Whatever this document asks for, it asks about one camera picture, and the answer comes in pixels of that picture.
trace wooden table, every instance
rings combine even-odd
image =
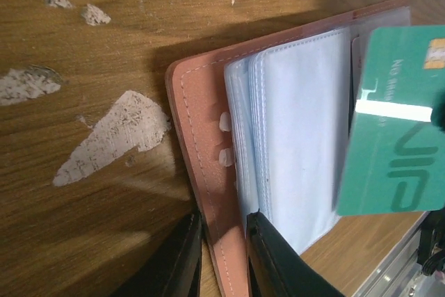
[[[65,83],[2,106],[0,291],[3,296],[106,296],[195,206],[172,130],[86,179],[55,187],[56,171],[126,90],[169,112],[171,62],[384,0],[0,0],[0,70],[37,64]],[[415,24],[443,24],[445,0],[411,0]],[[88,26],[87,3],[110,15]],[[127,167],[131,157],[134,164]],[[418,214],[345,218],[304,259],[351,295]],[[204,245],[202,296],[219,296]]]

